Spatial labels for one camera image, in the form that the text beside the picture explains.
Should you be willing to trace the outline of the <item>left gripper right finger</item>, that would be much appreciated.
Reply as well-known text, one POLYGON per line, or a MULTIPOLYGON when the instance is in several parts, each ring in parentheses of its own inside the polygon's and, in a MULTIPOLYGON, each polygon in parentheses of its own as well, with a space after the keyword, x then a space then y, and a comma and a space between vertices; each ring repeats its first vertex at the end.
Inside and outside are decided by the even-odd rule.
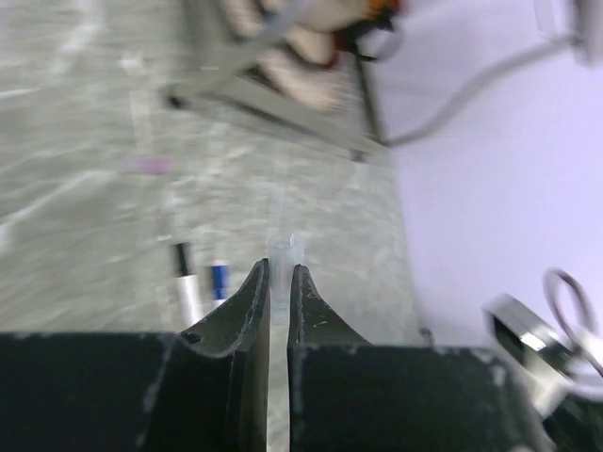
POLYGON ((294 451, 547 451, 512 367, 479 347, 373 345, 319 295, 291 284, 287 343, 294 451))

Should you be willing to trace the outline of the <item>pink pen cap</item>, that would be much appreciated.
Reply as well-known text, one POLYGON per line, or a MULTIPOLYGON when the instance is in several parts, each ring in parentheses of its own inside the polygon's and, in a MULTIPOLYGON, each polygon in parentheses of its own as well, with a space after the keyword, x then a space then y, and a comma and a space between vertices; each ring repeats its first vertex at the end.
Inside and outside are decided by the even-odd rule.
POLYGON ((123 169, 141 174, 162 175, 171 170, 171 163, 161 158, 132 159, 123 164, 123 169))

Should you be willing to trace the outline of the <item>blue marker cap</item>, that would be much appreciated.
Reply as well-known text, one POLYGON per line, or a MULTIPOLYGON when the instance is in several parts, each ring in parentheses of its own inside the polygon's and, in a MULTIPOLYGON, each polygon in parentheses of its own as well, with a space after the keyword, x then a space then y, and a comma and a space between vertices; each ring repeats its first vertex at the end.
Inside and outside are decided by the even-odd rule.
POLYGON ((228 263, 222 260, 215 260, 208 267, 208 275, 212 298, 216 303, 221 304, 228 298, 228 263))

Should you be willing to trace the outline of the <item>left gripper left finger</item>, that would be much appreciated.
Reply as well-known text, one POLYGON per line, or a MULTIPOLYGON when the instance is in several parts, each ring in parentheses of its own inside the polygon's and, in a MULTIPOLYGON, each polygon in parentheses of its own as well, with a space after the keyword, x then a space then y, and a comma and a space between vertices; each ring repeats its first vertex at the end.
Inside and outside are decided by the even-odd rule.
POLYGON ((263 451, 269 264, 172 332, 6 332, 5 451, 263 451))

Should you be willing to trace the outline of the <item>black white marker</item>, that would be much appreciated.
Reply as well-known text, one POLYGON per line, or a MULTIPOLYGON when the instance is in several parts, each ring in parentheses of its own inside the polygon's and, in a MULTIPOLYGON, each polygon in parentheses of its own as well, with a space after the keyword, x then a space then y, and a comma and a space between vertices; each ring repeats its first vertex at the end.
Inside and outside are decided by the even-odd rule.
POLYGON ((204 317, 197 276, 191 274, 178 277, 176 279, 176 292, 180 314, 183 317, 185 326, 188 328, 204 317))

